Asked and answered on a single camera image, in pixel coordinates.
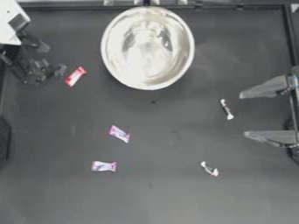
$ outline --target black floor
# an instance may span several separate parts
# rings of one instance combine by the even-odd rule
[[[84,66],[73,88],[6,77],[3,115],[13,126],[0,171],[1,224],[296,223],[297,166],[285,152],[242,137],[280,130],[286,97],[238,100],[238,92],[289,70],[278,10],[176,13],[196,55],[166,89],[122,86],[98,45],[118,11],[32,11],[29,30],[50,44],[50,61]],[[234,119],[220,108],[225,98]],[[129,144],[108,135],[114,124]],[[89,171],[117,161],[116,173]],[[204,173],[198,162],[218,168]]]

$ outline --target silver bowl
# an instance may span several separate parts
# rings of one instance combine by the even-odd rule
[[[144,90],[165,88],[192,63],[192,32],[166,9],[137,7],[109,23],[100,50],[106,69],[122,84]]]

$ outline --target white candy wrapper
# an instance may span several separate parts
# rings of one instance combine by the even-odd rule
[[[100,161],[93,161],[90,170],[93,172],[114,172],[117,170],[117,163],[104,163]]]
[[[126,134],[117,126],[110,126],[108,134],[112,137],[116,137],[117,139],[122,140],[128,144],[130,135]]]

